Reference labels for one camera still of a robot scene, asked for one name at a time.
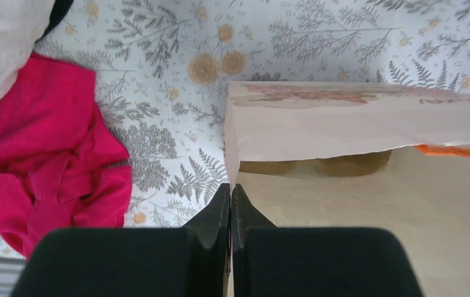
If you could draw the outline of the red cloth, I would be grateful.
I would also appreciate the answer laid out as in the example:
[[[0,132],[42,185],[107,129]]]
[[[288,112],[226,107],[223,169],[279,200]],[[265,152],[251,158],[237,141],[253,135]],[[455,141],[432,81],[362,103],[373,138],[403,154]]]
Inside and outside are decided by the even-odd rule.
[[[0,100],[0,236],[31,256],[59,228],[120,228],[129,153],[95,101],[93,71],[32,54]]]

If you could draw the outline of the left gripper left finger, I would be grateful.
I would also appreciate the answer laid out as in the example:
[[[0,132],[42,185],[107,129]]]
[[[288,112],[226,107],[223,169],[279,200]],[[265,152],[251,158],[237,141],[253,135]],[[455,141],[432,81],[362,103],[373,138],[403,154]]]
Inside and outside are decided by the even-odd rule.
[[[12,296],[226,296],[230,187],[179,228],[65,228],[35,248]]]

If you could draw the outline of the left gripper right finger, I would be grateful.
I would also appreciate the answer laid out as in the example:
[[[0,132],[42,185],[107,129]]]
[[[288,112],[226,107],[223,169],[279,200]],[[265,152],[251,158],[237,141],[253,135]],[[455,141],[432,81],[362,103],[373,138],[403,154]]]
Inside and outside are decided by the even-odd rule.
[[[403,246],[385,229],[278,227],[236,185],[231,234],[236,296],[422,296]]]

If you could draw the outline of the floral tablecloth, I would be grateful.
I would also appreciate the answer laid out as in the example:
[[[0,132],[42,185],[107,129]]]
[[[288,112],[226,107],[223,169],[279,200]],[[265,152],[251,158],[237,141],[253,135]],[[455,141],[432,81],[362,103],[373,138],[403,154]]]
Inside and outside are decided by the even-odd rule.
[[[223,178],[230,80],[470,93],[470,1],[74,1],[36,50],[96,71],[134,161],[127,225],[180,225]]]

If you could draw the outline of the peach paper bag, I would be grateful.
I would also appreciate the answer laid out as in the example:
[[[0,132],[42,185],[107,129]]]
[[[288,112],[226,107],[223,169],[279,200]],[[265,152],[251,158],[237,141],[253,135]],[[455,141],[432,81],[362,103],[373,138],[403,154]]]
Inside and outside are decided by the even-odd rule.
[[[470,95],[231,82],[235,296],[470,296]]]

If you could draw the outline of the black white checkered blanket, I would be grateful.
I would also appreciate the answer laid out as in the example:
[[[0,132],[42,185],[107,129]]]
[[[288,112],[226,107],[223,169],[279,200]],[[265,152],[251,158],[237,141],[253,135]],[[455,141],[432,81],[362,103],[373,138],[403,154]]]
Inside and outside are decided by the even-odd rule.
[[[10,90],[35,44],[66,16],[72,1],[0,0],[0,99]]]

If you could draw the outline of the single brown cup carrier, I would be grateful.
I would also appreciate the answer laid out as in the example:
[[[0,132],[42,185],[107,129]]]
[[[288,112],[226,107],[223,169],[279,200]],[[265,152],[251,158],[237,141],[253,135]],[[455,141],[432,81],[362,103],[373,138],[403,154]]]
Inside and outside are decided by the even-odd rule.
[[[343,155],[332,158],[293,161],[242,161],[239,171],[243,173],[282,175],[306,163],[314,166],[320,174],[331,177],[359,177],[374,174],[389,161],[392,150],[359,155]]]

